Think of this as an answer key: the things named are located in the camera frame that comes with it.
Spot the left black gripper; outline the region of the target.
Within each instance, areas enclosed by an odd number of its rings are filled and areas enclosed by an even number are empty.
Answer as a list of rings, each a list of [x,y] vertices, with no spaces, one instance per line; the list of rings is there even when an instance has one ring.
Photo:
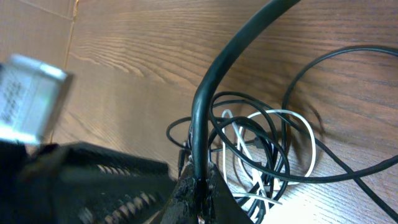
[[[2,223],[144,223],[175,184],[166,163],[87,142],[1,143]]]

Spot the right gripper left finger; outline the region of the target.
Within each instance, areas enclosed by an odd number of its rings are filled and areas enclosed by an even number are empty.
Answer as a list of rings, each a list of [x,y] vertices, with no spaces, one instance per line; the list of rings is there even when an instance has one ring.
[[[188,162],[163,209],[161,224],[198,223],[195,187],[193,164]]]

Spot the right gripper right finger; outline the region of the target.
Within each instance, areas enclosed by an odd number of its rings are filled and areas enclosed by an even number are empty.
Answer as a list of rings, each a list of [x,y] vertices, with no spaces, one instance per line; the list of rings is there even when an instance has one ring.
[[[251,224],[251,219],[235,201],[217,166],[208,163],[208,200],[210,219],[208,223]]]

